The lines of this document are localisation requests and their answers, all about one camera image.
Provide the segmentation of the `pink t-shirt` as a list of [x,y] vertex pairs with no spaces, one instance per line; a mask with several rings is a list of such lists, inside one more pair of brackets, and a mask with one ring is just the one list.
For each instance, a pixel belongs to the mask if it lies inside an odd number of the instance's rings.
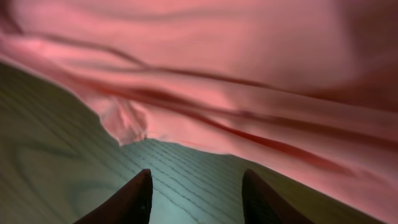
[[1,60],[122,145],[231,154],[397,222],[396,1],[2,1]]

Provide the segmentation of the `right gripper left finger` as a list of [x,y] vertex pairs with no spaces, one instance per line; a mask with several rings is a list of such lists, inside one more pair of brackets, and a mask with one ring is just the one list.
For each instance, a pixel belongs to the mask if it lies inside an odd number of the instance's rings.
[[99,207],[74,224],[149,224],[153,181],[143,169]]

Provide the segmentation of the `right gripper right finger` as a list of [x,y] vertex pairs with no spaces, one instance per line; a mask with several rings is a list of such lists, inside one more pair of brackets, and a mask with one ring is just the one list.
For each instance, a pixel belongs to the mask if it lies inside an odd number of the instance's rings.
[[241,193],[245,224],[313,224],[251,169],[244,172]]

